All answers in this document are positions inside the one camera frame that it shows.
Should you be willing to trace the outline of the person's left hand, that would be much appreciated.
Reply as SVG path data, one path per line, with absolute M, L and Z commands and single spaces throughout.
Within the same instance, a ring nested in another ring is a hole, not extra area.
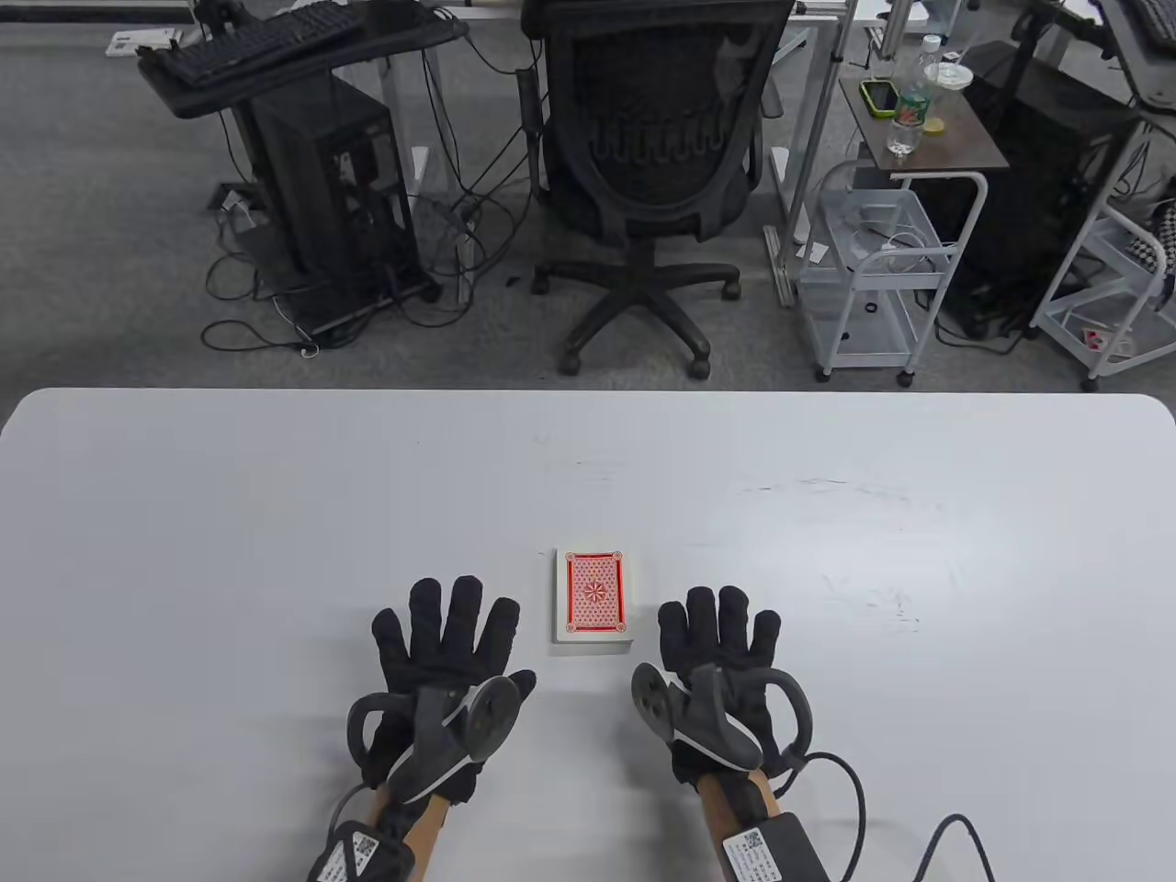
M 409 592 L 409 635 L 403 633 L 395 610 L 385 608 L 370 621 L 370 636 L 377 643 L 379 668 L 385 677 L 385 694 L 397 708 L 383 711 L 370 746 L 354 753 L 361 780 L 370 790 L 385 786 L 388 777 L 414 762 L 420 751 L 414 713 L 421 691 L 454 693 L 447 700 L 442 722 L 450 726 L 468 715 L 467 696 L 492 679 L 512 681 L 517 701 L 524 703 L 537 684 L 535 671 L 505 670 L 512 660 L 520 604 L 499 597 L 486 617 L 481 616 L 482 582 L 473 575 L 459 576 L 452 584 L 447 612 L 441 609 L 441 584 L 423 577 Z

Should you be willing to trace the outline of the person's right hand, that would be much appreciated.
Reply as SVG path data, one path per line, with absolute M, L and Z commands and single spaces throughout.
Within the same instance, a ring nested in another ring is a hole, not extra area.
M 730 684 L 731 673 L 773 668 L 781 629 L 780 614 L 764 609 L 749 616 L 749 599 L 736 584 L 717 593 L 695 584 L 684 601 L 659 606 L 661 662 L 680 684 L 691 688 L 691 671 L 715 664 L 721 682 L 722 708 L 756 740 L 762 771 L 769 779 L 786 773 L 786 753 L 777 746 L 766 684 Z

